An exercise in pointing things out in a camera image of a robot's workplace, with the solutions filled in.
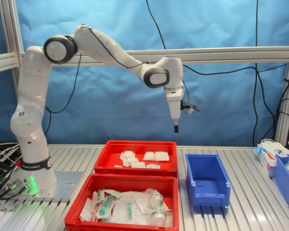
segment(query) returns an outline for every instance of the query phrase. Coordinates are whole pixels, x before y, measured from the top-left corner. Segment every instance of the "red plastic bin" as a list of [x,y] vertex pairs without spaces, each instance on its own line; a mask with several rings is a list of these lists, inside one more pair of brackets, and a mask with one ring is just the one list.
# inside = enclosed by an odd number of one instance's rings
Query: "red plastic bin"
[[[160,169],[114,167],[123,166],[121,152],[133,151],[139,162],[146,152],[168,152],[169,161],[143,161],[145,165],[160,165]],[[170,176],[177,177],[177,145],[175,142],[162,141],[108,141],[94,165],[95,173]]]
[[[120,192],[143,192],[148,188],[158,190],[163,195],[163,199],[168,208],[172,209],[173,227],[89,222],[79,219],[87,198],[92,199],[92,193],[98,189],[114,189]],[[174,177],[91,174],[86,179],[64,221],[67,231],[178,231],[178,181]]]

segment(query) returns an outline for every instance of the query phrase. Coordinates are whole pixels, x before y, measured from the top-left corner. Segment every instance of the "blue plastic bin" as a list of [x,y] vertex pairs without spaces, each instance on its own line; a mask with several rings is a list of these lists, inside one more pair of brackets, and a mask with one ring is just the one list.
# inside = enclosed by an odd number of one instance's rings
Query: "blue plastic bin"
[[289,205],[289,172],[285,167],[285,163],[289,161],[288,157],[279,157],[276,155],[276,168],[274,181],[277,184],[279,191],[283,195],[285,201]]
[[217,154],[186,154],[186,184],[192,206],[229,206],[231,184]]

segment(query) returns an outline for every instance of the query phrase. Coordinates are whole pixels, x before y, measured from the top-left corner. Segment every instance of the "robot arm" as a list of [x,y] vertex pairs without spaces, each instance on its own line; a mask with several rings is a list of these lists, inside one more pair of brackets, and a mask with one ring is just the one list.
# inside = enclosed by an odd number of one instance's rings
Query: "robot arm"
[[183,97],[180,59],[164,57],[156,64],[142,63],[128,55],[111,37],[86,24],[78,26],[71,36],[54,36],[44,44],[45,56],[54,64],[67,63],[76,52],[85,53],[104,64],[120,65],[150,88],[164,87],[175,132],[178,132]]
[[52,63],[67,63],[77,52],[104,64],[121,65],[150,88],[164,87],[175,132],[178,132],[181,109],[192,110],[192,104],[182,103],[183,71],[178,58],[164,57],[155,64],[142,63],[128,55],[112,38],[86,24],[78,26],[71,36],[48,39],[44,48],[29,47],[23,57],[18,104],[11,119],[11,130],[20,145],[22,163],[12,173],[10,181],[27,184],[28,191],[23,194],[34,195],[53,189],[57,181],[41,122]]

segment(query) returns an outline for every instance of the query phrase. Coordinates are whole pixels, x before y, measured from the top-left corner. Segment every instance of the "blue curtain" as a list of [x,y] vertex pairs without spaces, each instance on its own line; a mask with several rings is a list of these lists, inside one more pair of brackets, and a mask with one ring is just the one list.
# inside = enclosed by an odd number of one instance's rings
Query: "blue curtain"
[[[145,0],[18,0],[24,47],[43,46],[57,34],[71,34],[87,23],[115,39],[125,50],[163,49]],[[149,0],[168,49],[255,45],[256,1]],[[289,0],[259,2],[258,46],[289,45]],[[282,64],[258,64],[259,70]],[[254,64],[191,65],[202,73],[231,71]],[[266,102],[275,112],[287,66],[261,73]],[[46,105],[59,111],[72,92],[75,67],[52,69]],[[74,96],[65,111],[52,114],[49,143],[105,143],[108,140],[175,141],[180,145],[251,146],[255,124],[252,98],[255,71],[201,76],[184,68],[190,100],[201,112],[182,112],[180,132],[173,132],[163,89],[149,89],[121,67],[81,67]],[[3,98],[14,99],[11,89]],[[0,141],[14,139],[10,111],[0,102]],[[15,108],[15,99],[11,108]],[[259,122],[255,140],[273,124],[258,82]],[[45,111],[43,127],[49,123]]]

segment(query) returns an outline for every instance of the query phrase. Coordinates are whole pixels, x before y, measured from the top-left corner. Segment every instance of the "slatted table surface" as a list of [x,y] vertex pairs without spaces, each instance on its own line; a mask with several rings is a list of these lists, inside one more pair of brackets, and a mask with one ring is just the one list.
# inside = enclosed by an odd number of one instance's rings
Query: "slatted table surface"
[[[94,163],[103,145],[49,145],[57,171],[94,173]],[[200,206],[191,209],[186,191],[185,154],[218,154],[231,181],[230,206]],[[178,146],[180,231],[289,231],[289,206],[274,181],[253,153],[253,148]],[[8,200],[0,201],[0,231],[62,231],[71,203]]]

